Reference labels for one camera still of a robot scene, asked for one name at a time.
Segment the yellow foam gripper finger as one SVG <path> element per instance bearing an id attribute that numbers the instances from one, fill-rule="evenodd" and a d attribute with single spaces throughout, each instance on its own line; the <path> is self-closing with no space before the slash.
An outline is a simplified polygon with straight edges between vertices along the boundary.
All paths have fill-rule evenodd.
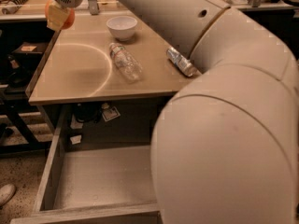
<path id="1" fill-rule="evenodd" d="M 47 26 L 53 31 L 62 30 L 70 15 L 68 7 L 62 7 L 56 2 L 50 2 L 48 6 Z"/>

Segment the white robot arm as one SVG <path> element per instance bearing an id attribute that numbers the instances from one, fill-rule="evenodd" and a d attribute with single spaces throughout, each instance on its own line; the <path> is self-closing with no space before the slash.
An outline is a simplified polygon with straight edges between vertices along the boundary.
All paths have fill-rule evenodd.
<path id="1" fill-rule="evenodd" d="M 298 65 L 221 0 L 119 0 L 199 69 L 151 141 L 163 224 L 296 224 Z"/>

